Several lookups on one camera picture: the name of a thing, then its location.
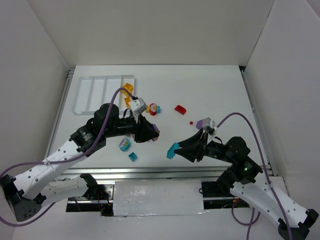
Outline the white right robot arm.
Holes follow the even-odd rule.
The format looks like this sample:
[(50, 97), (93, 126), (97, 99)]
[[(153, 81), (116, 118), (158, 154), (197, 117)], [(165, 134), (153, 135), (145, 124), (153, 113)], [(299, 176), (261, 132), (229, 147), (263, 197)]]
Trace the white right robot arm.
[(268, 182), (263, 169), (249, 157), (250, 149), (242, 137), (234, 136), (223, 144), (208, 141), (208, 136), (201, 129), (194, 136), (174, 143), (167, 158), (179, 155), (193, 163), (209, 157), (230, 163), (216, 181), (201, 184), (203, 197), (218, 194), (240, 198), (275, 224), (284, 240), (306, 239), (319, 214), (299, 205)]

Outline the yellow round printed lego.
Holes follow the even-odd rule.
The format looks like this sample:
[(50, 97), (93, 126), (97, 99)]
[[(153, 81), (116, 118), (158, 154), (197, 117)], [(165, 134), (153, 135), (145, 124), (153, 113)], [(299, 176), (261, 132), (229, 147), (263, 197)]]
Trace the yellow round printed lego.
[(121, 91), (126, 97), (129, 97), (129, 94), (125, 91), (125, 90), (122, 90)]

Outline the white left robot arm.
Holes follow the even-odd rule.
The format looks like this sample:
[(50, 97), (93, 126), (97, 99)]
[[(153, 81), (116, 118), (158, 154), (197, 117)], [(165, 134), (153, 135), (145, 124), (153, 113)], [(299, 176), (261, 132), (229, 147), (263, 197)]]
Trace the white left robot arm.
[(98, 151), (106, 145), (107, 138), (132, 135), (136, 143), (155, 141), (159, 130), (142, 114), (134, 111), (129, 116), (119, 116), (119, 108), (103, 104), (87, 123), (74, 132), (70, 138), (53, 154), (29, 170), (0, 178), (0, 187), (17, 222), (33, 218), (46, 205), (63, 199), (83, 197), (87, 200), (110, 199), (106, 187), (98, 184), (89, 173), (75, 178), (56, 180), (58, 176), (73, 165), (90, 156), (87, 151)]

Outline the teal lego brick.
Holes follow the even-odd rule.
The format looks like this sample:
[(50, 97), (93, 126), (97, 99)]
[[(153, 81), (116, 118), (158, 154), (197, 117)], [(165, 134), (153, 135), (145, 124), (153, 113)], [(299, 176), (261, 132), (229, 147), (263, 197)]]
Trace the teal lego brick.
[(180, 145), (177, 142), (173, 143), (173, 145), (167, 151), (166, 158), (173, 159), (174, 156), (176, 155), (175, 150), (178, 150), (179, 148), (180, 148)]

